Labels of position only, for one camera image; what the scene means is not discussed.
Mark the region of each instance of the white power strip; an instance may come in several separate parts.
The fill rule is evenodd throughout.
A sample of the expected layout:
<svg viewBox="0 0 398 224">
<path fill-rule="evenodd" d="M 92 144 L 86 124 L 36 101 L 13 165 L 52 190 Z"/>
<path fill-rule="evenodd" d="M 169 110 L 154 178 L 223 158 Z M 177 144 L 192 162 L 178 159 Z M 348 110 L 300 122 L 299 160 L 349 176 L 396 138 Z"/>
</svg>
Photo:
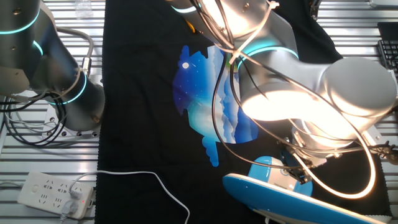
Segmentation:
<svg viewBox="0 0 398 224">
<path fill-rule="evenodd" d="M 71 198 L 69 191 L 72 180 L 54 177 L 40 172 L 30 172 L 24 186 L 18 196 L 18 203 L 38 208 L 47 212 L 61 215 L 61 209 L 69 200 L 75 200 L 78 209 L 68 218 L 81 219 L 84 217 L 87 207 L 91 204 L 93 188 L 90 185 L 75 183 L 72 190 L 81 192 L 80 199 Z"/>
</svg>

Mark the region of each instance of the blue plastic part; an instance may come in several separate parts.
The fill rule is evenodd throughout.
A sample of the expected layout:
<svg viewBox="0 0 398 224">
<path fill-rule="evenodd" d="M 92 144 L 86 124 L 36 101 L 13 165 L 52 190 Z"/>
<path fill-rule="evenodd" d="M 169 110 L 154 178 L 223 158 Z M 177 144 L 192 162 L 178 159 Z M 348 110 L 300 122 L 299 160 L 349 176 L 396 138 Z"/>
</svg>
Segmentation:
<svg viewBox="0 0 398 224">
<path fill-rule="evenodd" d="M 260 158 L 257 158 L 255 162 L 271 165 L 272 157 L 262 156 Z M 248 176 L 257 180 L 268 182 L 270 174 L 271 174 L 271 168 L 253 164 L 249 170 Z"/>
<path fill-rule="evenodd" d="M 172 6 L 172 8 L 178 12 L 178 13 L 182 13 L 182 14 L 186 14 L 186 13 L 190 13 L 190 12 L 195 12 L 197 9 L 195 8 L 195 6 L 186 8 L 186 9 L 177 9 L 175 7 Z"/>
<path fill-rule="evenodd" d="M 42 49 L 42 47 L 41 47 L 35 40 L 33 40 L 33 44 L 38 48 L 38 50 L 40 51 L 40 53 L 41 53 L 42 56 L 43 56 L 43 49 Z"/>
<path fill-rule="evenodd" d="M 271 50 L 283 50 L 283 51 L 289 52 L 289 53 L 291 53 L 292 55 L 294 55 L 294 56 L 296 56 L 297 58 L 299 58 L 299 55 L 297 55 L 297 53 L 294 52 L 293 50 L 290 50 L 290 49 L 288 49 L 288 48 L 286 48 L 286 47 L 279 47 L 279 46 L 263 47 L 263 48 L 260 48 L 260 49 L 257 49 L 257 50 L 253 50 L 252 52 L 248 53 L 247 55 L 250 56 L 250 57 L 252 57 L 253 55 L 256 55 L 256 54 L 258 54 L 258 53 L 267 52 L 267 51 L 271 51 Z M 239 67 L 242 65 L 242 63 L 243 63 L 245 60 L 246 60 L 246 58 L 243 58 L 243 59 L 238 63 L 238 69 L 239 69 Z"/>
<path fill-rule="evenodd" d="M 85 77 L 85 84 L 83 85 L 83 88 L 81 89 L 81 91 L 79 92 L 79 94 L 77 94 L 73 99 L 68 100 L 68 101 L 66 101 L 66 102 L 63 102 L 62 104 L 67 104 L 67 103 L 73 102 L 75 99 L 77 99 L 77 98 L 84 92 L 84 90 L 85 90 L 85 88 L 86 88 L 86 84 L 87 84 L 87 77 L 86 77 L 86 75 L 83 75 L 83 76 Z"/>
<path fill-rule="evenodd" d="M 262 163 L 262 164 L 271 165 L 272 157 L 262 156 L 262 157 L 257 158 L 255 161 Z M 284 174 L 282 172 L 282 169 L 280 170 L 280 173 L 284 176 L 288 176 L 288 174 Z M 248 177 L 268 183 L 270 174 L 271 174 L 271 168 L 253 164 L 250 168 Z M 294 186 L 293 191 L 311 197 L 312 189 L 313 189 L 312 182 L 308 182 L 306 184 L 301 185 L 300 182 L 297 181 Z"/>
<path fill-rule="evenodd" d="M 30 22 L 29 24 L 27 24 L 26 26 L 24 26 L 24 27 L 22 27 L 22 28 L 20 28 L 20 29 L 17 29 L 17 30 L 0 31 L 0 34 L 1 34 L 1 35 L 16 34 L 16 33 L 20 32 L 20 31 L 23 31 L 23 30 L 28 29 L 33 23 L 36 22 L 37 18 L 39 17 L 39 14 L 40 14 L 40 10 L 39 10 L 39 12 L 37 13 L 37 16 L 35 17 L 35 19 L 34 19 L 32 22 Z"/>
<path fill-rule="evenodd" d="M 223 177 L 223 185 L 236 200 L 256 210 L 313 223 L 370 223 L 352 216 L 353 213 L 343 213 L 239 177 L 227 175 Z"/>
</svg>

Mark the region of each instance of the black t-shirt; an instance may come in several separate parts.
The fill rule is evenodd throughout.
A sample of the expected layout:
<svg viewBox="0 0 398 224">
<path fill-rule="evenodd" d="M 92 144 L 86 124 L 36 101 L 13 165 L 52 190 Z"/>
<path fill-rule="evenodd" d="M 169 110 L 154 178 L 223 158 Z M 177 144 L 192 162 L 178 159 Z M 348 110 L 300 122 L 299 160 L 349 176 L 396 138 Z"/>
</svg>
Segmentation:
<svg viewBox="0 0 398 224">
<path fill-rule="evenodd" d="M 280 0 L 275 11 L 293 27 L 303 62 L 333 63 L 341 58 L 325 31 L 309 16 L 308 1 Z M 189 223 L 264 223 L 264 217 L 225 191 L 222 177 L 247 175 L 250 164 L 226 151 L 215 138 L 209 98 L 222 56 L 193 34 L 163 0 L 106 2 L 103 80 L 106 95 L 98 169 L 156 172 L 191 211 Z M 222 136 L 250 160 L 279 159 L 276 140 L 239 110 L 223 82 L 217 98 Z M 284 121 L 263 124 L 281 136 Z M 371 195 L 346 200 L 314 184 L 312 197 L 365 215 L 391 215 L 380 160 Z M 330 159 L 314 170 L 344 192 L 365 188 L 369 168 L 363 152 Z M 186 211 L 153 175 L 98 174 L 96 223 L 183 223 Z"/>
</svg>

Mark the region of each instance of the cable connector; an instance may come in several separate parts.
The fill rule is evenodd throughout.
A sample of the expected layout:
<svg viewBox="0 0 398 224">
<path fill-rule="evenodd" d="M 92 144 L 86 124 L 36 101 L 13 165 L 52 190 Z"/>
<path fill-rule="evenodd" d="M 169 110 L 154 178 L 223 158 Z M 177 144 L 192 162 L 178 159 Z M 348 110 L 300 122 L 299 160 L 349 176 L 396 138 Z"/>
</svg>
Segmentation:
<svg viewBox="0 0 398 224">
<path fill-rule="evenodd" d="M 83 69 L 83 72 L 85 73 L 85 75 L 87 77 L 89 77 L 90 70 L 91 70 L 91 58 L 89 58 L 89 57 L 83 58 L 83 63 L 81 66 L 82 66 L 82 69 Z"/>
<path fill-rule="evenodd" d="M 79 205 L 77 204 L 76 201 L 74 201 L 74 200 L 67 201 L 61 209 L 61 213 L 62 213 L 62 215 L 60 217 L 61 223 L 63 223 L 67 219 L 67 215 L 75 213 L 77 211 L 78 207 L 79 207 Z"/>
<path fill-rule="evenodd" d="M 70 193 L 71 198 L 78 199 L 78 200 L 81 198 L 81 195 L 82 195 L 81 192 L 77 192 L 74 190 L 69 193 Z"/>
<path fill-rule="evenodd" d="M 268 5 L 269 5 L 269 7 L 271 8 L 271 9 L 276 9 L 276 7 L 278 7 L 279 6 L 279 2 L 275 2 L 275 1 L 267 1 L 267 3 L 268 3 Z"/>
</svg>

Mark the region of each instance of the wire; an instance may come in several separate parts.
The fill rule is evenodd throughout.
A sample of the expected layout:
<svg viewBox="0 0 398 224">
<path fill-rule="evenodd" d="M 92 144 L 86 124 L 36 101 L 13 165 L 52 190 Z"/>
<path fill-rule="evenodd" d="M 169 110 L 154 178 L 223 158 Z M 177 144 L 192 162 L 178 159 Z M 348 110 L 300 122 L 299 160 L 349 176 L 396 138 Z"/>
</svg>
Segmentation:
<svg viewBox="0 0 398 224">
<path fill-rule="evenodd" d="M 59 115 L 60 115 L 60 116 L 65 116 L 65 115 L 67 114 L 67 111 L 66 111 L 65 105 L 63 104 L 62 99 L 55 100 L 55 102 L 56 102 L 56 106 L 57 106 Z M 8 123 L 8 122 L 6 121 L 6 116 L 4 115 L 4 124 L 6 125 L 6 128 L 7 128 L 8 132 L 10 133 L 10 135 L 11 135 L 15 140 L 17 140 L 17 141 L 19 141 L 19 142 L 21 142 L 21 143 L 28 144 L 28 145 L 30 145 L 30 146 L 35 146 L 35 147 L 44 147 L 44 146 L 47 146 L 47 145 L 53 143 L 54 140 L 56 140 L 56 138 L 57 138 L 57 137 L 60 135 L 60 133 L 62 132 L 63 128 L 65 127 L 65 123 L 66 123 L 66 122 L 67 122 L 67 118 L 66 118 L 66 116 L 65 116 L 64 119 L 63 119 L 62 127 L 60 128 L 60 130 L 59 130 L 59 132 L 58 132 L 57 134 L 55 134 L 55 133 L 57 132 L 57 130 L 58 130 L 59 126 L 60 126 L 60 122 L 58 122 L 58 124 L 55 126 L 54 131 L 51 132 L 51 134 L 50 134 L 48 137 L 46 137 L 45 139 L 43 139 L 43 140 L 41 140 L 41 141 L 37 141 L 37 142 L 29 142 L 28 140 L 26 140 L 24 137 L 21 136 L 21 134 L 17 131 L 17 129 L 16 129 L 16 127 L 14 126 L 13 123 Z"/>
<path fill-rule="evenodd" d="M 36 101 L 38 101 L 38 100 L 31 101 L 31 102 L 29 102 L 29 103 L 27 103 L 27 104 L 25 104 L 24 106 L 21 106 L 21 107 L 19 107 L 19 108 L 0 110 L 0 112 L 15 112 L 15 111 L 20 111 L 20 110 L 23 110 L 23 109 L 28 108 L 30 105 L 36 103 Z"/>
<path fill-rule="evenodd" d="M 50 122 L 43 123 L 43 124 L 32 124 L 32 123 L 27 123 L 27 122 L 24 122 L 24 121 L 22 120 L 22 118 L 21 118 L 21 116 L 19 115 L 19 112 L 18 112 L 18 111 L 16 111 L 15 114 L 17 115 L 17 117 L 18 117 L 18 119 L 19 119 L 18 121 L 11 119 L 11 118 L 9 117 L 8 113 L 5 113 L 5 115 L 6 115 L 6 117 L 7 117 L 7 119 L 8 119 L 9 121 L 12 121 L 12 122 L 14 122 L 14 123 L 22 124 L 22 125 L 24 125 L 27 129 L 29 129 L 29 130 L 31 130 L 31 131 L 33 131 L 33 132 L 36 132 L 36 133 L 48 133 L 49 131 L 53 131 L 53 130 L 55 129 L 55 127 L 52 128 L 52 129 L 46 130 L 46 131 L 39 131 L 39 130 L 36 130 L 36 129 L 30 127 L 29 125 L 33 125 L 33 126 L 44 126 L 44 125 L 52 124 L 52 123 L 55 124 L 55 125 L 57 125 L 57 123 L 54 122 L 54 121 L 50 121 Z M 63 122 L 63 120 L 64 120 L 66 117 L 67 117 L 67 114 L 65 114 L 65 115 L 63 116 L 63 118 L 62 118 L 60 121 L 58 121 L 58 123 Z"/>
<path fill-rule="evenodd" d="M 6 97 L 10 97 L 10 98 L 16 98 L 15 96 L 13 96 L 13 95 L 11 95 L 11 94 L 7 94 L 7 93 L 2 93 L 2 92 L 0 92 L 0 95 L 1 96 L 6 96 Z"/>
<path fill-rule="evenodd" d="M 224 45 L 227 45 L 227 46 L 230 47 L 231 49 L 234 49 L 234 46 L 231 46 L 231 43 L 229 43 L 228 41 L 224 41 Z M 309 89 L 309 88 L 307 88 L 307 87 L 301 85 L 300 83 L 298 83 L 298 82 L 296 82 L 295 80 L 289 78 L 288 76 L 286 76 L 286 75 L 280 73 L 279 71 L 277 71 L 277 70 L 275 70 L 275 69 L 273 69 L 273 68 L 271 68 L 271 67 L 269 67 L 269 66 L 267 66 L 267 65 L 263 65 L 263 64 L 261 64 L 261 63 L 255 61 L 253 58 L 249 57 L 248 55 L 244 55 L 244 54 L 243 54 L 242 52 L 240 52 L 240 51 L 235 51 L 235 50 L 234 50 L 233 53 L 234 53 L 233 59 L 234 59 L 234 57 L 236 57 L 235 54 L 236 54 L 236 53 L 239 53 L 239 54 L 243 55 L 246 59 L 248 59 L 249 61 L 251 61 L 252 63 L 254 63 L 254 64 L 258 65 L 258 66 L 261 66 L 262 68 L 265 68 L 266 70 L 268 70 L 268 71 L 274 73 L 275 76 L 277 76 L 277 77 L 279 77 L 279 78 L 281 78 L 281 79 L 287 81 L 287 82 L 290 83 L 290 84 L 293 84 L 293 85 L 299 87 L 300 89 L 302 89 L 302 90 L 306 91 L 307 93 L 309 93 L 310 95 L 314 96 L 316 99 L 321 100 L 322 102 L 325 102 L 325 103 L 328 104 L 331 108 L 333 108 L 343 119 L 345 119 L 345 120 L 347 121 L 347 123 L 349 123 L 349 125 L 353 128 L 353 130 L 354 130 L 354 132 L 355 132 L 355 135 L 358 137 L 358 139 L 360 140 L 361 144 L 363 145 L 364 151 L 365 151 L 365 153 L 366 153 L 366 155 L 367 155 L 367 157 L 368 157 L 368 161 L 369 161 L 369 165 L 370 165 L 370 170 L 371 170 L 371 175 L 370 175 L 370 180 L 369 180 L 368 186 L 367 186 L 362 192 L 357 193 L 357 194 L 343 194 L 343 193 L 337 192 L 337 191 L 335 191 L 335 190 L 333 190 L 333 189 L 327 187 L 325 184 L 323 184 L 322 182 L 320 182 L 320 180 L 319 180 L 318 178 L 315 177 L 315 178 L 313 178 L 313 179 L 314 179 L 316 182 L 318 182 L 320 185 L 322 185 L 322 187 L 324 187 L 325 190 L 327 190 L 327 191 L 329 191 L 329 192 L 331 192 L 331 193 L 333 193 L 333 194 L 335 194 L 335 195 L 337 195 L 337 196 L 340 196 L 340 197 L 344 197 L 344 198 L 361 198 L 361 197 L 367 195 L 367 194 L 372 190 L 372 188 L 374 187 L 374 183 L 375 183 L 375 181 L 376 181 L 376 168 L 375 168 L 375 165 L 374 165 L 374 162 L 373 162 L 373 158 L 372 158 L 372 155 L 371 155 L 371 151 L 370 151 L 370 149 L 368 148 L 368 146 L 367 146 L 367 144 L 366 144 L 366 141 L 364 140 L 364 138 L 362 137 L 362 135 L 361 135 L 361 133 L 358 131 L 358 129 L 357 129 L 357 128 L 356 128 L 344 115 L 343 115 L 343 113 L 342 113 L 338 108 L 336 108 L 334 105 L 332 105 L 329 101 L 327 101 L 327 100 L 324 99 L 322 96 L 320 96 L 318 93 L 315 93 L 315 92 L 312 91 L 311 89 Z M 231 77 L 230 77 L 230 79 L 231 79 L 231 89 L 232 89 L 233 95 L 234 95 L 234 97 L 235 97 L 235 100 L 236 100 L 237 102 L 239 102 L 238 104 L 239 104 L 239 106 L 241 107 L 241 103 L 240 103 L 238 97 L 236 96 L 235 89 L 234 89 L 234 86 L 233 86 L 233 64 L 234 64 L 234 63 L 232 63 L 232 62 L 234 62 L 234 61 L 235 61 L 235 59 L 230 61 L 230 64 L 231 64 Z M 291 143 L 285 141 L 284 139 L 281 139 L 280 137 L 276 136 L 275 134 L 272 133 L 271 135 L 272 135 L 273 137 L 275 137 L 276 139 L 281 140 L 284 144 L 287 144 L 287 145 L 289 145 L 290 147 L 293 147 L 293 149 L 296 149 L 296 148 L 297 148 L 297 146 L 294 146 L 293 144 L 291 144 Z M 307 165 L 304 164 L 302 161 L 301 161 L 300 165 L 303 166 L 303 168 L 304 168 L 307 172 L 309 171 L 308 173 L 311 173 L 310 170 L 309 170 L 309 168 L 307 167 Z"/>
<path fill-rule="evenodd" d="M 252 76 L 250 74 L 250 71 L 249 71 L 249 69 L 246 66 L 246 62 L 243 62 L 243 65 L 244 65 L 244 67 L 245 67 L 245 69 L 246 69 L 246 71 L 247 71 L 247 73 L 249 75 L 249 78 L 252 80 L 252 82 L 254 82 L 254 80 L 252 79 Z M 233 73 L 230 74 L 230 79 L 229 79 L 230 85 L 231 85 L 232 94 L 234 96 L 235 101 L 239 105 L 239 107 L 243 110 L 242 104 L 241 104 L 241 102 L 240 102 L 240 100 L 239 100 L 239 98 L 238 98 L 238 96 L 237 96 L 237 94 L 235 92 L 235 86 L 234 86 L 233 78 L 231 76 L 233 77 Z M 280 141 L 280 142 L 282 142 L 282 143 L 284 143 L 284 144 L 286 144 L 286 145 L 288 145 L 288 146 L 290 146 L 290 147 L 292 147 L 294 149 L 301 149 L 301 150 L 304 150 L 304 151 L 316 152 L 316 153 L 321 153 L 321 154 L 333 154 L 333 153 L 336 153 L 336 151 L 334 149 L 310 149 L 310 148 L 307 148 L 307 147 L 297 146 L 295 144 L 292 144 L 292 143 L 286 141 L 285 139 L 280 138 L 278 135 L 274 134 L 272 131 L 264 128 L 256 120 L 254 120 L 252 118 L 250 118 L 250 120 L 253 121 L 257 126 L 259 126 L 267 134 L 270 134 L 272 137 L 276 138 L 278 141 Z"/>
<path fill-rule="evenodd" d="M 24 184 L 17 184 L 17 183 L 15 183 L 15 182 L 13 182 L 13 181 L 3 181 L 3 182 L 0 182 L 0 186 L 6 185 L 6 184 L 15 185 L 15 186 L 17 186 L 17 187 L 23 187 L 23 186 L 24 186 Z"/>
<path fill-rule="evenodd" d="M 269 165 L 269 164 L 262 164 L 262 163 L 260 163 L 260 162 L 250 161 L 249 159 L 246 159 L 246 158 L 244 158 L 244 157 L 242 157 L 242 156 L 239 156 L 239 155 L 236 154 L 234 151 L 232 151 L 232 150 L 226 145 L 226 143 L 224 142 L 223 138 L 220 136 L 220 132 L 218 131 L 218 128 L 217 128 L 217 122 L 216 122 L 216 116 L 215 116 L 215 107 L 216 107 L 215 104 L 216 104 L 216 96 L 217 96 L 218 87 L 219 87 L 219 85 L 220 85 L 221 78 L 222 78 L 222 76 L 223 76 L 223 74 L 224 74 L 224 65 L 225 65 L 225 63 L 226 63 L 226 58 L 227 58 L 227 56 L 225 55 L 225 56 L 224 56 L 224 59 L 223 59 L 223 62 L 222 62 L 222 64 L 221 64 L 220 74 L 218 75 L 218 78 L 217 78 L 217 81 L 216 81 L 216 86 L 215 86 L 215 88 L 214 88 L 213 99 L 212 99 L 212 101 L 211 101 L 211 118 L 212 118 L 212 120 L 213 120 L 213 126 L 214 126 L 214 129 L 215 129 L 215 131 L 216 131 L 216 135 L 217 135 L 218 139 L 219 139 L 220 142 L 224 145 L 224 147 L 225 147 L 230 153 L 232 153 L 232 155 L 234 155 L 234 156 L 236 156 L 237 158 L 239 158 L 239 159 L 241 159 L 241 160 L 243 160 L 243 161 L 246 161 L 246 162 L 248 162 L 248 163 L 255 164 L 255 165 L 259 165 L 259 166 L 264 166 L 264 167 L 278 168 L 278 169 L 299 169 L 299 168 L 300 168 L 299 166 L 298 166 L 298 167 L 278 166 L 278 165 Z M 232 78 L 233 78 L 233 65 L 234 65 L 234 64 L 231 65 L 231 69 L 232 69 Z"/>
<path fill-rule="evenodd" d="M 220 10 L 221 16 L 222 16 L 224 24 L 225 24 L 226 32 L 227 32 L 228 39 L 229 39 L 228 41 L 232 45 L 234 45 L 234 37 L 233 37 L 231 29 L 229 27 L 228 20 L 226 19 L 226 15 L 225 15 L 225 11 L 224 11 L 223 5 L 222 5 L 220 0 L 216 0 L 216 4 L 218 6 L 218 9 Z"/>
<path fill-rule="evenodd" d="M 30 97 L 29 99 L 30 99 L 31 101 L 33 101 L 33 100 L 41 100 L 41 99 L 44 98 L 44 96 L 45 96 L 46 93 L 47 93 L 47 90 L 44 90 L 42 94 L 36 95 L 36 96 L 33 96 L 33 97 Z"/>
<path fill-rule="evenodd" d="M 83 39 L 86 39 L 88 41 L 88 52 L 87 52 L 87 56 L 86 57 L 90 58 L 93 55 L 94 41 L 90 37 L 90 35 L 88 35 L 88 34 L 86 34 L 84 32 L 80 32 L 78 30 L 69 29 L 69 28 L 66 28 L 66 27 L 57 27 L 57 31 L 58 32 L 63 32 L 65 34 L 77 35 L 77 36 L 82 37 Z"/>
<path fill-rule="evenodd" d="M 78 182 L 78 180 L 80 180 L 82 177 L 85 177 L 87 175 L 93 175 L 93 174 L 111 174 L 111 175 L 131 175 L 131 174 L 152 174 L 156 176 L 156 179 L 159 181 L 160 185 L 162 186 L 163 190 L 167 193 L 167 195 L 172 198 L 173 200 L 175 200 L 179 205 L 181 205 L 187 212 L 187 219 L 185 220 L 184 224 L 188 223 L 188 219 L 190 216 L 190 211 L 188 209 L 187 206 L 185 206 L 181 201 L 179 201 L 176 197 L 174 197 L 174 195 L 172 195 L 166 188 L 166 186 L 163 184 L 162 180 L 159 178 L 159 176 L 155 173 L 155 172 L 149 172 L 149 171 L 136 171 L 136 172 L 110 172 L 110 171 L 105 171 L 105 170 L 97 170 L 94 172 L 89 172 L 89 173 L 85 173 L 83 175 L 80 175 L 78 178 L 76 178 L 73 183 L 70 185 L 69 187 L 69 193 L 72 193 L 72 187 L 75 185 L 76 182 Z"/>
<path fill-rule="evenodd" d="M 253 79 L 253 77 L 252 77 L 252 75 L 251 75 L 251 73 L 250 73 L 248 67 L 246 66 L 246 62 L 242 59 L 242 57 L 240 57 L 240 59 L 241 59 L 241 61 L 243 62 L 243 65 L 244 65 L 244 67 L 245 67 L 245 69 L 246 69 L 246 72 L 248 73 L 249 78 L 250 78 L 252 84 L 254 85 L 254 87 L 257 89 L 257 91 L 258 91 L 263 97 L 265 97 L 265 98 L 268 100 L 268 97 L 260 90 L 260 88 L 257 86 L 256 82 L 254 81 L 254 79 Z M 326 137 L 326 136 L 321 136 L 321 135 L 317 135 L 317 134 L 308 133 L 308 132 L 302 130 L 301 128 L 299 128 L 290 118 L 289 118 L 288 120 L 290 121 L 290 123 L 291 123 L 297 130 L 299 130 L 300 132 L 302 132 L 302 133 L 304 133 L 304 134 L 310 135 L 310 136 L 316 136 L 316 137 L 325 138 L 325 139 L 329 139 L 329 140 L 354 141 L 354 139 L 339 139 L 339 138 L 335 138 L 335 137 L 331 136 L 331 137 L 334 138 L 334 139 L 333 139 L 333 138 L 328 138 L 328 137 Z M 324 132 L 324 131 L 323 131 L 322 129 L 320 129 L 318 126 L 316 126 L 316 125 L 314 125 L 314 126 L 315 126 L 316 128 L 318 128 L 319 130 L 321 130 L 322 132 Z M 332 151 L 332 150 L 328 150 L 328 149 L 315 149 L 315 150 L 320 151 L 321 153 L 327 153 L 327 154 L 333 153 L 333 152 L 329 152 L 329 151 Z"/>
<path fill-rule="evenodd" d="M 67 217 L 66 214 L 62 214 L 61 217 L 60 217 L 60 224 L 63 224 L 67 218 L 68 217 Z"/>
<path fill-rule="evenodd" d="M 0 105 L 15 105 L 19 104 L 20 102 L 12 101 L 12 102 L 0 102 Z"/>
</svg>

